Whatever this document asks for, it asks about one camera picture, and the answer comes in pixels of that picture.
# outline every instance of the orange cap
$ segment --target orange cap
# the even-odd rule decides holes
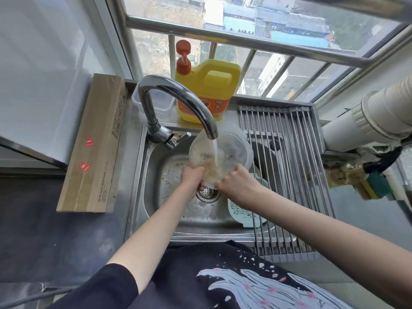
[[[192,71],[192,64],[188,59],[191,49],[189,41],[179,40],[176,43],[176,52],[181,55],[176,62],[176,71],[181,75],[190,74]]]

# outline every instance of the yellow detergent bottle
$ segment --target yellow detergent bottle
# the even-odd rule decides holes
[[[176,43],[181,57],[176,63],[175,80],[192,91],[209,109],[216,121],[223,119],[230,98],[236,92],[240,66],[234,63],[206,60],[193,67],[188,59],[191,47],[186,40]],[[178,100],[176,111],[182,119],[200,124],[199,119]]]

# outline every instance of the cardboard box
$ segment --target cardboard box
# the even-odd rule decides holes
[[[106,212],[127,93],[122,77],[94,74],[57,211]]]

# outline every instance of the sink drain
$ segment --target sink drain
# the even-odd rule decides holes
[[[216,189],[209,189],[206,187],[203,191],[196,192],[196,197],[205,203],[213,203],[220,197],[220,192]]]

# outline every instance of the forearm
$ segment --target forearm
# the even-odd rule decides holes
[[[179,185],[109,260],[108,263],[123,265],[131,272],[139,292],[152,278],[194,191],[191,185]]]
[[[410,303],[409,251],[269,190],[255,197],[254,208],[257,214],[295,234],[392,305]]]

